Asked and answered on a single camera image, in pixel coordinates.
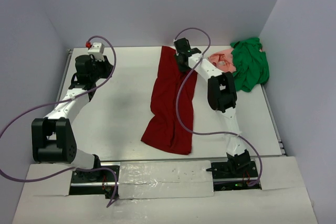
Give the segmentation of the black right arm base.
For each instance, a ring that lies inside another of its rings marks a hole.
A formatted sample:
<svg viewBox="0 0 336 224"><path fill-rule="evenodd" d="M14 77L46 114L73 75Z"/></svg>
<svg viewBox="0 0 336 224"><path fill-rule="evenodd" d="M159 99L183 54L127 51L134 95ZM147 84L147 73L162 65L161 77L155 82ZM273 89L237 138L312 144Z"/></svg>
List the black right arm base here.
<svg viewBox="0 0 336 224"><path fill-rule="evenodd" d="M248 186L258 178L254 161L242 170L233 173L229 170L228 162L211 162L210 168L206 171L212 174L214 191L261 189L259 183Z"/></svg>

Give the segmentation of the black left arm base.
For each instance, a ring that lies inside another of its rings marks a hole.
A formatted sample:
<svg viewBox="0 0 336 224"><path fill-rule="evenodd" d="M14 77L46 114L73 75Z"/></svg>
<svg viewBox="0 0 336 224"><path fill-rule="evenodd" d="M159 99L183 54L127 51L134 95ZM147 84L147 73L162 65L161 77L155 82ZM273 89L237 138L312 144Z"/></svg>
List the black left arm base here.
<svg viewBox="0 0 336 224"><path fill-rule="evenodd" d="M107 170L97 172L74 171L71 176L69 195L104 195L110 199L115 187L115 178Z"/></svg>

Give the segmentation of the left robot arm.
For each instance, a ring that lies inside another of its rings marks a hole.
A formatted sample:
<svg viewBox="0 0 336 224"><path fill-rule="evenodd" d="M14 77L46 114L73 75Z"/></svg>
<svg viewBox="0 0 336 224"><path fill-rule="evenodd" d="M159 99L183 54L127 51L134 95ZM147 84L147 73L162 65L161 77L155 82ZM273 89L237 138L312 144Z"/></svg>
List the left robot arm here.
<svg viewBox="0 0 336 224"><path fill-rule="evenodd" d="M34 119L31 127L33 159L38 163L58 163L79 168L79 174L91 182L104 176L100 159L77 147L71 127L81 109L88 104L97 81L107 80L113 65L103 55L80 55L75 58L76 73L61 102L42 119Z"/></svg>

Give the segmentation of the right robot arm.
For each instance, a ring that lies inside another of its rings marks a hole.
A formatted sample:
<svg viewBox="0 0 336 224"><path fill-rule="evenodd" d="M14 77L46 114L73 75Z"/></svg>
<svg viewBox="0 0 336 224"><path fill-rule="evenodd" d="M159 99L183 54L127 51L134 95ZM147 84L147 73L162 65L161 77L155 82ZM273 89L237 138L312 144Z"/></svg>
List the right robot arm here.
<svg viewBox="0 0 336 224"><path fill-rule="evenodd" d="M207 83L207 102L210 108L218 113L220 121L228 127L228 131L224 132L229 136L226 149L228 161L226 167L221 169L220 172L231 174L233 177L240 177L245 173L251 158L245 141L241 138L241 131L236 118L237 93L233 74L223 72L215 67L204 58L204 54L198 48L192 48L186 38L175 40L174 47L178 68L187 73L177 93L175 104L176 116L180 125L186 131L195 134L182 122L179 113L179 101L187 80L191 74L196 73Z"/></svg>

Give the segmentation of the red t shirt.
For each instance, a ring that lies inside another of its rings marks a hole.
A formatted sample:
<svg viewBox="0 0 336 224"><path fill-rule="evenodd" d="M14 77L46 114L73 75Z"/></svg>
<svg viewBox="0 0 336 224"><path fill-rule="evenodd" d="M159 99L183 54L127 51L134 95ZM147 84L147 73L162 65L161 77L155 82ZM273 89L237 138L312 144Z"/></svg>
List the red t shirt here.
<svg viewBox="0 0 336 224"><path fill-rule="evenodd" d="M149 121L141 141L164 152L188 155L192 152L192 134L180 125L175 110L177 93L187 73L179 71L174 55L173 48L161 47L157 77L150 102L153 118ZM184 85L179 101L180 117L189 129L193 128L194 122L192 100L196 81L197 74L191 74Z"/></svg>

